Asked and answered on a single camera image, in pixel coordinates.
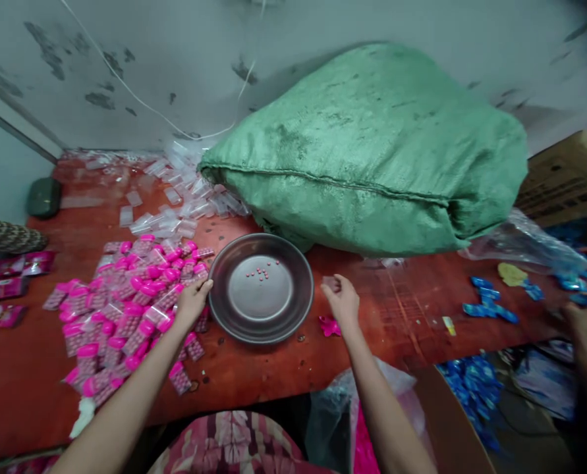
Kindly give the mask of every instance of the white wall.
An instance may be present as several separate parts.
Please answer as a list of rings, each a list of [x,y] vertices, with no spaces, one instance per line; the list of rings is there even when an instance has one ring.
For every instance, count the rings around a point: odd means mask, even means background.
[[[240,118],[367,41],[425,51],[475,94],[517,115],[531,151],[587,127],[587,6],[573,0],[284,0],[262,22],[260,5],[249,0],[69,3],[115,54],[130,87],[187,132],[231,123],[241,56],[247,66],[258,62]],[[58,0],[0,0],[0,93],[68,147],[168,142],[171,127],[124,91],[79,34]],[[104,94],[112,109],[92,105],[89,94]]]
[[[0,219],[25,224],[25,202],[32,182],[54,165],[0,128]]]

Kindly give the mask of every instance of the pink flower-shaped object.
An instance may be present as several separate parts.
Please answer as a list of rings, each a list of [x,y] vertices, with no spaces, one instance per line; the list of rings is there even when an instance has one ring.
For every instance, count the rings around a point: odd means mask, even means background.
[[[337,324],[337,321],[330,316],[320,316],[320,327],[324,332],[324,337],[330,337],[333,334],[341,337],[341,329]]]

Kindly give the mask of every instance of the cardboard box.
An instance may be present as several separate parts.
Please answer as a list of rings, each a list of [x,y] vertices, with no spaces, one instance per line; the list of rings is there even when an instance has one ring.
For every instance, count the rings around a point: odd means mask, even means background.
[[[541,227],[587,217],[587,132],[530,159],[515,207]]]

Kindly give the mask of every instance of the stainless steel bowl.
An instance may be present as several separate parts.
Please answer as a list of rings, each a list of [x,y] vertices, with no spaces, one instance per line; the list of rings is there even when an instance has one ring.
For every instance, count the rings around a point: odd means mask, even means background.
[[[210,278],[214,319],[228,334],[251,344],[288,338],[313,302],[313,274],[306,258],[290,242],[270,234],[231,242],[215,258]]]

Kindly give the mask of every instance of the yellow paper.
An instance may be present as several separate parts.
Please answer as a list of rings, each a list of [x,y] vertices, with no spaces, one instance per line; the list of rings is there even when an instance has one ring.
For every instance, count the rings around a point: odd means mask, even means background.
[[[510,263],[500,263],[497,266],[497,272],[503,282],[508,286],[522,286],[524,280],[528,278],[528,273],[521,271],[519,268]]]

